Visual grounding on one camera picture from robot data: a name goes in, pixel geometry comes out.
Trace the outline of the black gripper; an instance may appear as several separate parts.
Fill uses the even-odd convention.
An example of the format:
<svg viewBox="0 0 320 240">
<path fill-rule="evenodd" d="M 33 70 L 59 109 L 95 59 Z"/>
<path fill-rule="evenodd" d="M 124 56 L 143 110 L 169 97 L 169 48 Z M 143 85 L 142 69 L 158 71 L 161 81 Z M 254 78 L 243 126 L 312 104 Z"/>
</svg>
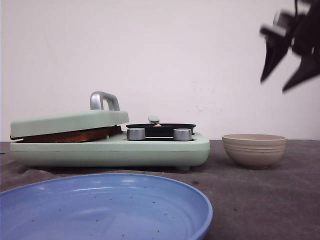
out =
<svg viewBox="0 0 320 240">
<path fill-rule="evenodd" d="M 279 35 L 271 26 L 262 25 L 259 33 L 264 35 L 266 55 L 260 82 L 264 82 L 280 61 L 285 57 L 289 48 L 300 55 L 298 69 L 282 88 L 282 93 L 302 84 L 320 74 L 320 2 L 304 0 L 309 5 L 307 12 L 298 11 L 298 1 L 294 1 L 294 15 L 305 14 L 300 24 L 285 36 Z"/>
</svg>

